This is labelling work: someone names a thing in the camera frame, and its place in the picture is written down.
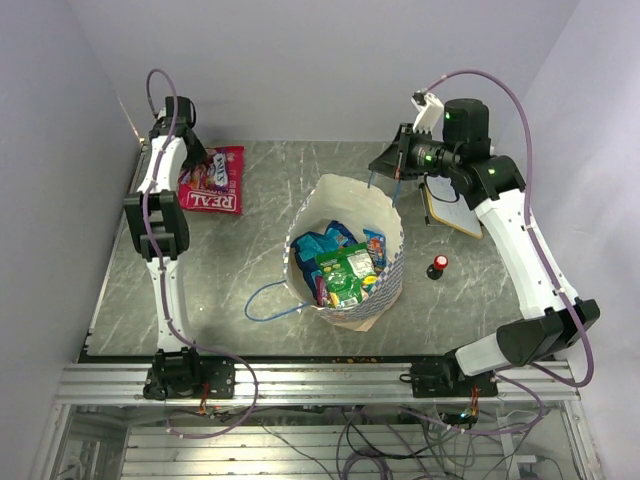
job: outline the red bottle cap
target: red bottle cap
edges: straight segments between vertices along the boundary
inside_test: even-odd
[[[438,255],[433,260],[433,266],[436,270],[444,270],[449,265],[449,259],[444,255]]]

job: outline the clipboard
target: clipboard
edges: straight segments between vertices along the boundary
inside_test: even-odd
[[[475,212],[469,210],[463,197],[458,197],[458,201],[455,203],[443,202],[434,198],[436,196],[443,200],[455,201],[456,193],[451,186],[451,180],[443,177],[427,177],[426,182],[429,188],[420,188],[420,191],[424,196],[423,201],[426,201],[429,212],[435,220],[471,235],[473,238],[483,237],[480,221]]]

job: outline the green snack bag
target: green snack bag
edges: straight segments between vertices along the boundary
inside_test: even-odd
[[[366,243],[316,255],[335,308],[353,307],[364,300],[376,282]]]

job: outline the gray wall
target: gray wall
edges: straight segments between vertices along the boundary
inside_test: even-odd
[[[638,25],[638,2],[582,0],[526,97],[534,212],[565,274],[602,309],[583,401],[611,479],[640,471],[627,416],[640,397]],[[514,120],[499,151],[523,159],[521,131]],[[582,344],[569,358],[584,371]]]
[[[69,1],[141,132],[151,117],[140,79],[162,66],[195,101],[201,137],[271,140],[390,140],[415,117],[413,91],[456,68],[483,68],[524,95],[577,4]],[[439,92],[484,99],[496,137],[511,112],[487,82]]]
[[[23,479],[89,325],[138,145],[69,6],[0,4],[0,476]]]

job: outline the small bottle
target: small bottle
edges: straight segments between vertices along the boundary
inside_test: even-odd
[[[427,268],[427,277],[431,280],[438,280],[444,273],[444,269],[449,265],[449,259],[444,255],[438,255],[433,259],[433,263]]]

